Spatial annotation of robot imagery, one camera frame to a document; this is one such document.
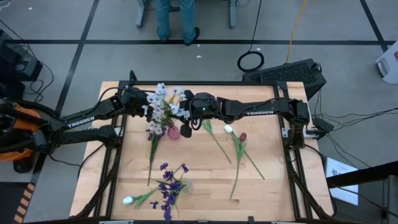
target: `wooden table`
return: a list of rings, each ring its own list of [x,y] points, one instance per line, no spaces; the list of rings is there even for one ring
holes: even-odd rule
[[[117,85],[118,82],[103,82],[101,92]],[[149,85],[136,87],[142,90],[155,88]],[[193,93],[205,91],[215,96],[242,102],[264,101],[274,97],[273,88],[269,86],[194,85],[184,86],[184,88]],[[290,98],[307,100],[302,83],[288,83],[288,90]],[[109,91],[105,97],[113,94],[114,92]],[[159,170],[159,166],[164,162],[168,162],[171,169],[176,169],[182,163],[186,163],[190,169],[185,177],[192,181],[193,191],[189,195],[181,195],[178,200],[180,220],[247,221],[249,216],[253,216],[256,221],[294,221],[277,116],[245,117],[231,125],[235,133],[248,134],[246,151],[265,177],[263,180],[244,156],[232,200],[229,199],[229,195],[237,165],[234,143],[223,129],[224,122],[213,120],[211,123],[215,137],[231,158],[232,164],[228,162],[212,137],[203,128],[194,131],[189,139],[183,137],[178,141],[172,141],[169,138],[162,139],[155,156],[151,176],[154,179],[162,178],[163,172]],[[104,124],[110,124],[110,121],[95,121],[93,126]],[[158,185],[156,182],[151,182],[147,187],[150,141],[147,140],[146,127],[144,118],[129,117],[127,121],[112,219],[163,220],[163,211],[153,210],[152,205],[149,204],[151,201],[160,199],[158,192],[137,210],[133,209],[133,205],[122,204],[124,197],[144,194]],[[305,142],[318,148],[316,140],[306,139]],[[89,142],[85,156],[99,145],[100,142]],[[100,150],[82,168],[70,215],[78,213],[98,188],[104,154],[105,149]],[[331,215],[333,208],[321,159],[318,154],[309,149],[302,149],[301,155],[307,187],[317,202]],[[302,217],[305,217],[303,198],[298,189],[297,192],[300,213]],[[107,197],[108,193],[105,193],[102,214],[104,214]],[[177,220],[177,211],[174,210],[172,216],[174,220]]]

